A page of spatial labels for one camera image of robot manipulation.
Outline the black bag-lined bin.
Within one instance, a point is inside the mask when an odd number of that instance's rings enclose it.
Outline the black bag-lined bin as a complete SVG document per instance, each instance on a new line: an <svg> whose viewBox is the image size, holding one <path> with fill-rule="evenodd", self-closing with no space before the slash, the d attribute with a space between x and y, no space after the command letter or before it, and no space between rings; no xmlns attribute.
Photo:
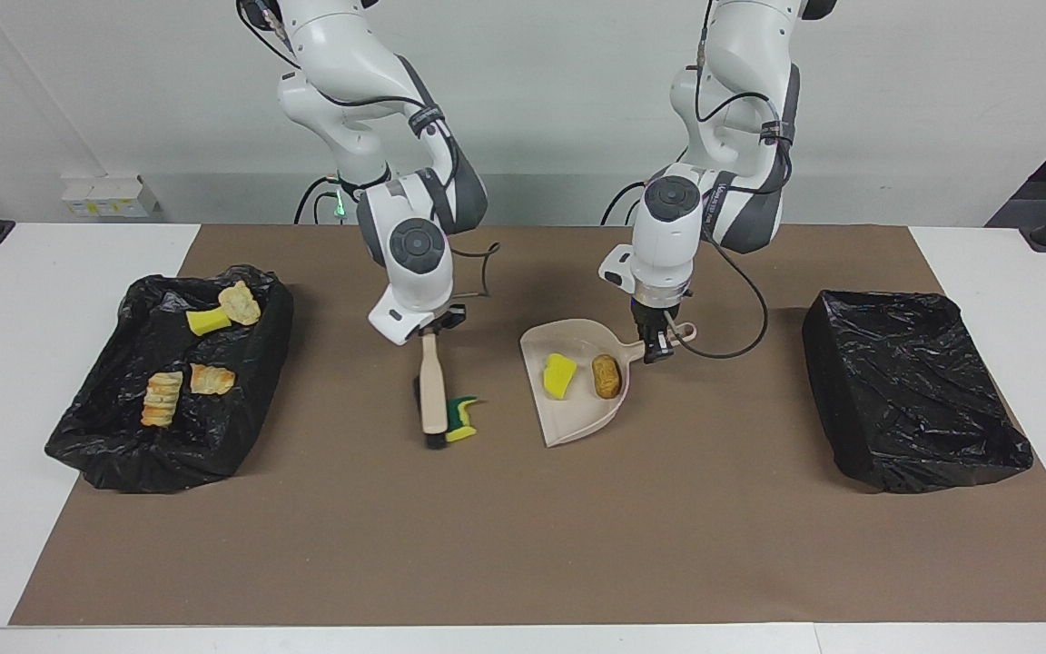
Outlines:
<svg viewBox="0 0 1046 654"><path fill-rule="evenodd" d="M917 494L1033 467L1032 444L946 295L824 290L802 338L819 421L848 479Z"/></svg>
<svg viewBox="0 0 1046 654"><path fill-rule="evenodd" d="M217 309L220 290L241 279L262 306L259 322L196 338L186 312ZM166 493L229 479L262 434L288 356L293 314L293 294L283 281L250 265L209 278L133 281L111 339L47 439L47 456L103 490ZM190 393L192 363L236 373L235 386L224 396ZM141 425L155 373L183 373L177 412L166 428Z"/></svg>

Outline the white wall socket box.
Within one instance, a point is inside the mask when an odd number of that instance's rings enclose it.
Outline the white wall socket box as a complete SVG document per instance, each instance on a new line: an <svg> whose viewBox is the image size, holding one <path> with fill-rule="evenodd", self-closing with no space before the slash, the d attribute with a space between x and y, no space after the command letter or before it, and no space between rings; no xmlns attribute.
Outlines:
<svg viewBox="0 0 1046 654"><path fill-rule="evenodd" d="M62 202L75 218L153 218L161 203L141 175L64 178Z"/></svg>

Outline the brown toy bread loaf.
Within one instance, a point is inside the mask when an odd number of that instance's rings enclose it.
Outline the brown toy bread loaf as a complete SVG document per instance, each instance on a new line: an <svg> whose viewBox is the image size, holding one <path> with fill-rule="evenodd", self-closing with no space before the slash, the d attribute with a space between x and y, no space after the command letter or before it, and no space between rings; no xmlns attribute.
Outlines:
<svg viewBox="0 0 1046 654"><path fill-rule="evenodd" d="M592 380L598 398L615 399L623 388L623 376L618 360L609 353L600 353L592 360Z"/></svg>

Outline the brown paper table mat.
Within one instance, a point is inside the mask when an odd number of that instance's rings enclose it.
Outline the brown paper table mat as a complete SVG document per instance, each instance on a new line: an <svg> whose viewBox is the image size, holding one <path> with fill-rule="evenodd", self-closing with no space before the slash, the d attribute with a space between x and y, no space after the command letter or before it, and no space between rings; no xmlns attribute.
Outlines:
<svg viewBox="0 0 1046 654"><path fill-rule="evenodd" d="M204 226L183 276L275 272L294 330L236 477L178 494L79 481L14 625L1046 621L1046 470L876 493L835 467L801 338L825 289L935 292L904 228L784 226L742 261L771 306L730 362L637 365L617 418L549 450L519 336L584 316L634 338L597 277L616 228L491 227L494 295L444 336L478 433L423 446L418 352L365 322L351 228Z"/></svg>

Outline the beige plastic dustpan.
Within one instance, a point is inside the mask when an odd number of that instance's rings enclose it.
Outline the beige plastic dustpan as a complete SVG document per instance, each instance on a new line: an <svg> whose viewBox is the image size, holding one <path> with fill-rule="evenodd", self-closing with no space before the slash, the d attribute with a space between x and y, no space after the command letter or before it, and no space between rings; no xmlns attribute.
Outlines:
<svg viewBox="0 0 1046 654"><path fill-rule="evenodd" d="M565 319L532 326L520 335L519 347L535 396L541 434L549 448L601 431L626 401L631 388L628 369L642 361L645 352L642 341L623 343L610 328L589 319ZM552 353L577 366L561 399L544 388L544 370ZM595 390L592 361L601 355L616 360L621 376L621 389L614 398L599 397Z"/></svg>

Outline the beige hand brush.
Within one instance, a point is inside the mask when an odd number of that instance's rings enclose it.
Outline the beige hand brush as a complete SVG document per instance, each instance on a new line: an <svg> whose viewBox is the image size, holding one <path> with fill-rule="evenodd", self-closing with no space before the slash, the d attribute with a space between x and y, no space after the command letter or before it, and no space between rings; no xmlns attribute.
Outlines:
<svg viewBox="0 0 1046 654"><path fill-rule="evenodd" d="M418 376L420 427L428 450L444 450L447 435L447 388L436 343L420 340L422 357Z"/></svg>

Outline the green and yellow scouring sponge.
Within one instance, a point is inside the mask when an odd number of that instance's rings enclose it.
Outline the green and yellow scouring sponge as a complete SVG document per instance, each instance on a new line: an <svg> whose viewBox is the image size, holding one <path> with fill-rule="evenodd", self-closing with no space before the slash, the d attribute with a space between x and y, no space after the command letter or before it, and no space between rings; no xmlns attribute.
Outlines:
<svg viewBox="0 0 1046 654"><path fill-rule="evenodd" d="M476 396L464 396L451 398L447 402L448 429L445 439L447 444L467 439L478 433L476 427L470 422L469 406L478 404L480 399Z"/></svg>

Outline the beige toy pastry piece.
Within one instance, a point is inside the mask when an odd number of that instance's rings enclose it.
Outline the beige toy pastry piece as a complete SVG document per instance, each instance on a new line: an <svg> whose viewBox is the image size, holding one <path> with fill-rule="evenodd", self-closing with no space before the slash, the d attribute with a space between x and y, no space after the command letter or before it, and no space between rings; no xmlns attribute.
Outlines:
<svg viewBox="0 0 1046 654"><path fill-rule="evenodd" d="M224 287L217 294L220 309L227 314L230 322L251 326L262 319L262 306L254 298L246 281L236 281L233 286Z"/></svg>
<svg viewBox="0 0 1046 654"><path fill-rule="evenodd" d="M190 393L200 396L224 396L235 386L236 373L227 368L192 363Z"/></svg>
<svg viewBox="0 0 1046 654"><path fill-rule="evenodd" d="M155 373L149 378L143 399L141 425L166 428L172 425L183 387L183 373Z"/></svg>

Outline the large yellow sponge piece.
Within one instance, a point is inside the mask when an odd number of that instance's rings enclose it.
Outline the large yellow sponge piece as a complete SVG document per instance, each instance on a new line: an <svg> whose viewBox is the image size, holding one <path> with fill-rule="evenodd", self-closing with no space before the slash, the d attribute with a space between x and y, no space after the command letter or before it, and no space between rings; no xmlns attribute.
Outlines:
<svg viewBox="0 0 1046 654"><path fill-rule="evenodd" d="M569 359L564 353L549 353L541 373L541 385L549 398L564 401L570 383L577 375L577 362Z"/></svg>

